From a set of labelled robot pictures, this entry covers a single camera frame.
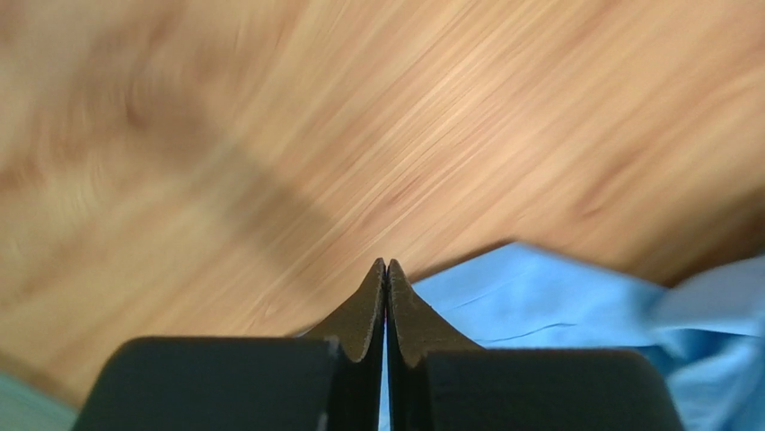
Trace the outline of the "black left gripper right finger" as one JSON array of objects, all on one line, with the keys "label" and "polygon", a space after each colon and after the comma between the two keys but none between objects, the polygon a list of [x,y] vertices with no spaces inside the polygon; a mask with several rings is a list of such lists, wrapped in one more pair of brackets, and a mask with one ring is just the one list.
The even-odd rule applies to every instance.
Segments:
[{"label": "black left gripper right finger", "polygon": [[661,375],[625,349],[487,349],[413,289],[386,282],[393,430],[679,430]]}]

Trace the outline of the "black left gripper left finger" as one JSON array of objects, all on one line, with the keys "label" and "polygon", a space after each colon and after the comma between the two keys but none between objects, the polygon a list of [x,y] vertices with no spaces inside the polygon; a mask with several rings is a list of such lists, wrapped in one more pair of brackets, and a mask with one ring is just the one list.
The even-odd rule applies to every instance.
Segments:
[{"label": "black left gripper left finger", "polygon": [[299,337],[144,337],[102,368],[78,430],[375,430],[386,267]]}]

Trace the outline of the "light blue long sleeve shirt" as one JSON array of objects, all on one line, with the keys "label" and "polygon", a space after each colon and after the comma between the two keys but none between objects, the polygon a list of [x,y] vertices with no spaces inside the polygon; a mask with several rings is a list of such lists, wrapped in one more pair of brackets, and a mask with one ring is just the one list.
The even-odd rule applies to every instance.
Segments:
[{"label": "light blue long sleeve shirt", "polygon": [[688,430],[764,427],[764,258],[673,288],[513,242],[416,282],[481,347],[624,347],[663,376]]}]

